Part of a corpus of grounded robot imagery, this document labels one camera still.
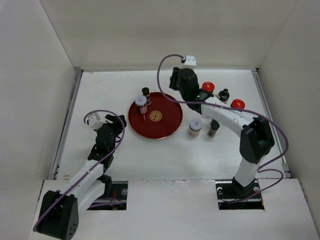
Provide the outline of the small black cap spice bottle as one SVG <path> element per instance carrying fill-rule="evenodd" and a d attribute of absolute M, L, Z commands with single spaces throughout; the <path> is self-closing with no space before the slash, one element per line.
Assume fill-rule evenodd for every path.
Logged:
<path fill-rule="evenodd" d="M 142 95 L 146 97 L 147 105 L 150 106 L 152 104 L 151 93 L 148 87 L 144 87 L 141 89 Z"/>

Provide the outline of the white lid dark jar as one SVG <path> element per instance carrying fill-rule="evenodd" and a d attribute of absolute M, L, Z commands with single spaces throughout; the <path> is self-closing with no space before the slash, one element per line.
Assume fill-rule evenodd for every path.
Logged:
<path fill-rule="evenodd" d="M 144 115 L 148 111 L 148 100 L 144 95 L 137 96 L 134 101 L 139 113 Z"/>

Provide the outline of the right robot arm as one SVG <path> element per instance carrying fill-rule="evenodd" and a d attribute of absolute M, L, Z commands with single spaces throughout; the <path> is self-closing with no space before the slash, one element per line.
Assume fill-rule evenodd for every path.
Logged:
<path fill-rule="evenodd" d="M 253 186 L 262 159 L 275 144 L 269 122 L 264 116 L 253 117 L 230 108 L 211 92 L 200 88 L 198 77 L 190 68 L 174 67 L 169 88 L 179 91 L 191 110 L 218 121 L 240 138 L 242 159 L 232 179 L 231 190 L 236 197 L 245 197 Z"/>

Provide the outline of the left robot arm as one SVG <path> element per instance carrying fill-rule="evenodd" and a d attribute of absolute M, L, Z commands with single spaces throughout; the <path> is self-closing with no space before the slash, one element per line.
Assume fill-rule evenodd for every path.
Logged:
<path fill-rule="evenodd" d="M 124 115 L 107 111 L 105 120 L 101 120 L 98 113 L 91 111 L 83 120 L 96 132 L 88 159 L 63 188 L 43 195 L 33 232 L 70 240 L 78 229 L 80 215 L 92 207 L 96 199 L 105 200 L 112 195 L 112 179 L 105 173 L 124 139 L 127 123 Z"/>

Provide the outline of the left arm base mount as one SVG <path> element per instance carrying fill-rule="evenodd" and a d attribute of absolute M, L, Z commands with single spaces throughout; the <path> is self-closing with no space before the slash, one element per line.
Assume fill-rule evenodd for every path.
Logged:
<path fill-rule="evenodd" d="M 91 204 L 88 210 L 125 211 L 129 183 L 113 181 L 108 175 L 103 175 L 98 180 L 104 184 L 104 193 Z"/>

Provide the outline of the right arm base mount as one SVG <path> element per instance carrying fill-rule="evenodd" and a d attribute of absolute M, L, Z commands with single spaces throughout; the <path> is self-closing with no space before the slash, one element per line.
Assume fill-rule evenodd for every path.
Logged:
<path fill-rule="evenodd" d="M 243 188 L 232 180 L 216 181 L 216 195 L 219 210 L 264 210 L 264 203 L 257 179 Z"/>

